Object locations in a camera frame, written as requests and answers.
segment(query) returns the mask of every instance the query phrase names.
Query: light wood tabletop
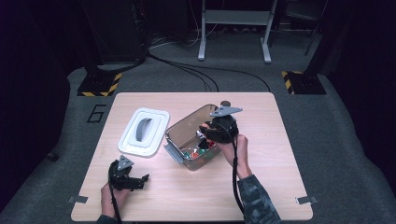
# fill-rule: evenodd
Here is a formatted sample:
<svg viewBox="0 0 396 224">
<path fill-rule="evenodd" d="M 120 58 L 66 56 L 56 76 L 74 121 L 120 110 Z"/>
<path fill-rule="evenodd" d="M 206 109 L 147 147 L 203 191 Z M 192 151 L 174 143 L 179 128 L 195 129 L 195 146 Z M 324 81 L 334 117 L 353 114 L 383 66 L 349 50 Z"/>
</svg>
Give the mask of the light wood tabletop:
<svg viewBox="0 0 396 224">
<path fill-rule="evenodd" d="M 170 114 L 168 127 L 203 105 L 221 101 L 243 108 L 233 114 L 239 132 L 248 138 L 248 162 L 268 191 L 282 220 L 308 220 L 311 205 L 298 204 L 306 196 L 276 99 L 268 92 L 123 92 L 111 107 L 76 203 L 74 221 L 95 221 L 101 214 L 100 188 L 107 182 L 110 163 L 120 158 L 118 142 L 134 112 L 141 108 Z M 163 138 L 151 158 L 124 156 L 134 162 L 131 177 L 149 174 L 143 189 L 135 189 L 120 210 L 124 221 L 236 221 L 243 220 L 233 197 L 232 167 L 220 152 L 198 169 L 188 170 L 164 149 Z"/>
</svg>

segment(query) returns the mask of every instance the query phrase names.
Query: hand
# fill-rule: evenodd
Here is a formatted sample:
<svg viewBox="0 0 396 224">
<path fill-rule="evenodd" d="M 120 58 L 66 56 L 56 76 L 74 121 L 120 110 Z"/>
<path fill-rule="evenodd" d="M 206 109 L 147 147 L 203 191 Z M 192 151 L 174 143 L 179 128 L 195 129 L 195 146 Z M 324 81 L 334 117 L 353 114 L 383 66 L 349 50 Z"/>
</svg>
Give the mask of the hand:
<svg viewBox="0 0 396 224">
<path fill-rule="evenodd" d="M 124 205 L 126 197 L 128 196 L 129 192 L 130 192 L 129 189 L 122 189 L 122 190 L 113 189 L 114 198 L 116 198 L 117 200 L 117 206 L 119 210 L 121 210 L 122 206 Z M 101 188 L 101 193 L 102 193 L 102 200 L 101 200 L 102 215 L 115 218 L 116 212 L 114 211 L 113 203 L 111 202 L 111 192 L 108 183 L 106 183 Z"/>
<path fill-rule="evenodd" d="M 202 126 L 209 128 L 207 124 L 202 124 Z M 237 146 L 236 155 L 238 157 L 238 165 L 236 167 L 236 174 L 239 179 L 243 179 L 252 175 L 252 172 L 248 166 L 248 139 L 242 135 L 238 134 L 234 139 L 235 145 Z M 233 143 L 217 143 L 216 145 L 221 149 L 224 154 L 225 159 L 231 166 L 233 166 L 234 150 Z"/>
</svg>

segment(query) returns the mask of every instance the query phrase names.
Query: camouflage sleeve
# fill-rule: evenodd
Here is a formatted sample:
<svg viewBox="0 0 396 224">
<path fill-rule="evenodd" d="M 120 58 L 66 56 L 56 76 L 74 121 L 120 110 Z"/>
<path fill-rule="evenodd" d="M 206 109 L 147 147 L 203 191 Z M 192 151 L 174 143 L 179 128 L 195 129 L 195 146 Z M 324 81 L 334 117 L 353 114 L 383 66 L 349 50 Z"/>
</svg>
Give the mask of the camouflage sleeve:
<svg viewBox="0 0 396 224">
<path fill-rule="evenodd" d="M 119 222 L 113 218 L 113 217 L 108 217 L 105 215 L 99 216 L 99 218 L 96 220 L 95 224 L 118 224 Z"/>
<path fill-rule="evenodd" d="M 238 188 L 245 207 L 244 220 L 247 224 L 280 223 L 279 214 L 255 175 L 240 179 Z"/>
</svg>

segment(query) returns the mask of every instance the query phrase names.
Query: cable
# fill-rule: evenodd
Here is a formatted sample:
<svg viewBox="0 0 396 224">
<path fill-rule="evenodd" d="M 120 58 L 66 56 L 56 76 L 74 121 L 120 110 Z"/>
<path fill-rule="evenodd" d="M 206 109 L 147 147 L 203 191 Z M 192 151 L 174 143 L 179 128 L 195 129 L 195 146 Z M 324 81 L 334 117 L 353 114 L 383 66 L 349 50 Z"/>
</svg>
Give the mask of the cable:
<svg viewBox="0 0 396 224">
<path fill-rule="evenodd" d="M 121 216 L 120 216 L 120 210 L 119 210 L 119 207 L 117 205 L 116 197 L 114 197 L 114 191 L 113 191 L 114 189 L 113 189 L 113 186 L 112 186 L 111 181 L 110 181 L 110 176 L 108 177 L 108 188 L 110 189 L 111 203 L 113 204 L 114 212 L 116 213 L 117 222 L 119 224 L 122 224 Z"/>
<path fill-rule="evenodd" d="M 224 9 L 224 0 L 223 0 L 222 3 L 221 3 L 221 10 L 223 10 L 223 9 Z M 207 35 L 206 35 L 205 37 L 208 37 L 208 36 L 216 29 L 217 26 L 218 26 L 218 25 L 215 24 L 215 26 L 213 26 L 212 30 L 209 31 L 209 33 L 207 33 Z"/>
<path fill-rule="evenodd" d="M 151 46 L 157 46 L 157 45 L 163 44 L 163 41 L 166 40 L 167 38 L 168 38 L 168 37 L 154 37 L 154 38 L 151 40 L 150 45 L 151 45 Z"/>
<path fill-rule="evenodd" d="M 149 49 L 155 49 L 155 48 L 158 48 L 158 47 L 161 47 L 161 46 L 164 46 L 164 45 L 177 44 L 177 43 L 180 43 L 180 42 L 178 42 L 178 41 L 166 42 L 166 43 L 163 43 L 163 44 L 158 44 L 156 46 L 150 47 Z"/>
<path fill-rule="evenodd" d="M 148 53 L 148 55 L 149 55 L 150 57 L 155 57 L 155 58 L 157 58 L 156 56 L 153 56 L 152 54 L 149 54 L 149 53 Z M 262 78 L 260 78 L 260 77 L 258 77 L 258 76 L 256 76 L 256 75 L 250 74 L 250 73 L 248 73 L 248 72 L 238 71 L 238 70 L 233 70 L 233 69 L 226 69 L 226 68 L 216 68 L 216 67 L 198 66 L 198 65 L 192 65 L 192 64 L 187 64 L 187 63 L 176 63 L 176 62 L 172 62 L 172 61 L 168 61 L 168 60 L 164 60 L 164 59 L 159 59 L 159 60 L 162 60 L 162 61 L 168 62 L 168 63 L 183 65 L 183 66 L 189 66 L 189 67 L 196 67 L 196 68 L 204 68 L 204 69 L 213 69 L 213 70 L 220 70 L 220 71 L 227 71 L 227 72 L 242 73 L 242 74 L 249 75 L 249 76 L 252 76 L 252 77 L 257 78 L 258 80 L 260 80 L 260 81 L 266 86 L 268 92 L 271 92 L 270 87 L 268 86 L 268 84 L 267 84 Z"/>
<path fill-rule="evenodd" d="M 194 12 L 192 11 L 191 0 L 189 1 L 189 3 L 190 3 L 191 14 L 192 14 L 192 17 L 194 18 L 195 26 L 196 26 L 197 31 L 198 31 L 198 30 L 199 30 L 198 22 L 197 22 L 197 20 L 196 20 L 196 18 L 195 18 Z M 190 44 L 190 45 L 185 45 L 185 46 L 186 46 L 186 47 L 191 47 L 191 46 L 194 45 L 196 42 L 198 42 L 198 40 L 199 40 L 199 31 L 197 32 L 197 37 L 195 38 L 194 42 L 193 42 L 192 44 Z"/>
<path fill-rule="evenodd" d="M 213 84 L 216 86 L 217 91 L 219 91 L 219 86 L 218 86 L 218 84 L 216 83 L 216 81 L 213 80 L 213 78 L 209 77 L 208 75 L 206 75 L 206 74 L 204 74 L 204 73 L 202 73 L 202 72 L 200 72 L 200 71 L 197 71 L 197 70 L 195 70 L 195 69 L 186 67 L 186 66 L 184 66 L 183 64 L 177 64 L 177 63 L 174 63 L 174 62 L 166 61 L 166 60 L 164 60 L 164 59 L 160 59 L 160 58 L 158 58 L 158 57 L 156 57 L 156 56 L 150 54 L 149 52 L 148 52 L 148 56 L 149 56 L 150 58 L 154 59 L 154 60 L 160 61 L 160 62 L 162 62 L 162 63 L 167 63 L 167 64 L 172 65 L 172 66 L 174 66 L 174 67 L 176 67 L 176 68 L 179 68 L 179 69 L 181 69 L 181 70 L 183 70 L 183 71 L 185 71 L 185 72 L 188 72 L 188 71 L 186 71 L 186 69 L 189 69 L 189 70 L 191 70 L 191 71 L 193 71 L 193 72 L 196 72 L 196 73 L 198 73 L 198 74 L 201 74 L 202 76 L 209 78 L 209 79 L 213 82 Z M 194 75 L 194 76 L 196 76 L 196 77 L 198 77 L 198 78 L 200 78 L 200 79 L 207 85 L 207 83 L 206 83 L 201 77 L 199 77 L 198 75 L 194 74 L 193 72 L 189 72 L 189 73 L 192 74 L 192 75 Z"/>
<path fill-rule="evenodd" d="M 239 209 L 241 210 L 242 213 L 245 212 L 244 206 L 241 203 L 241 200 L 238 197 L 238 189 L 236 185 L 236 168 L 238 166 L 238 154 L 237 154 L 237 149 L 238 149 L 238 136 L 236 136 L 236 143 L 233 141 L 233 137 L 231 136 L 230 132 L 224 126 L 222 126 L 219 123 L 213 123 L 214 125 L 220 126 L 230 137 L 231 142 L 233 143 L 233 196 L 235 197 L 236 203 L 238 204 Z"/>
</svg>

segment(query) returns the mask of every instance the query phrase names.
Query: yellow black hazard tape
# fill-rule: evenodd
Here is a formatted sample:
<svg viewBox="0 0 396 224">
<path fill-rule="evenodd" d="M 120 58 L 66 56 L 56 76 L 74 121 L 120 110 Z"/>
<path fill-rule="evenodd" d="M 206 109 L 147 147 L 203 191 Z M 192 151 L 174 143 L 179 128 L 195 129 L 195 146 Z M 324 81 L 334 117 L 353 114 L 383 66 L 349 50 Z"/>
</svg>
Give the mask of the yellow black hazard tape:
<svg viewBox="0 0 396 224">
<path fill-rule="evenodd" d="M 291 85 L 291 80 L 290 80 L 290 74 L 299 74 L 303 75 L 304 72 L 298 72 L 298 71 L 282 71 L 282 77 L 283 80 L 285 81 L 286 89 L 288 90 L 289 94 L 294 94 L 294 89 L 293 86 Z"/>
<path fill-rule="evenodd" d="M 103 90 L 88 90 L 81 91 L 78 90 L 78 96 L 111 96 L 116 90 L 119 81 L 121 79 L 122 74 L 117 74 L 114 76 L 114 79 L 110 80 L 112 83 L 105 87 Z"/>
</svg>

